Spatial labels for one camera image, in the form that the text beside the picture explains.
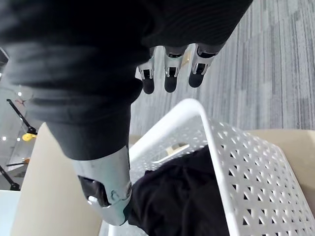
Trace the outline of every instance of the laundry basket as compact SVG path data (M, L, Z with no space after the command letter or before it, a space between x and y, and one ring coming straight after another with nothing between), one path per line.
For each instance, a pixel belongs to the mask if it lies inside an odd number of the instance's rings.
M208 119L193 99L180 102L130 149L131 181L206 144L230 236L315 236L314 217L281 149ZM138 235L146 234L128 224L109 227L109 236Z

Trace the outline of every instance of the gray carpet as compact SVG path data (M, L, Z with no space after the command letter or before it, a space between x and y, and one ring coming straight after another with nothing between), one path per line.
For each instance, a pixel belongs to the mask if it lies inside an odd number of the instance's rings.
M200 88L189 87L186 65L168 94L157 51L156 90L134 102L130 133L143 135L184 98L241 129L314 129L314 48L314 0L254 0Z

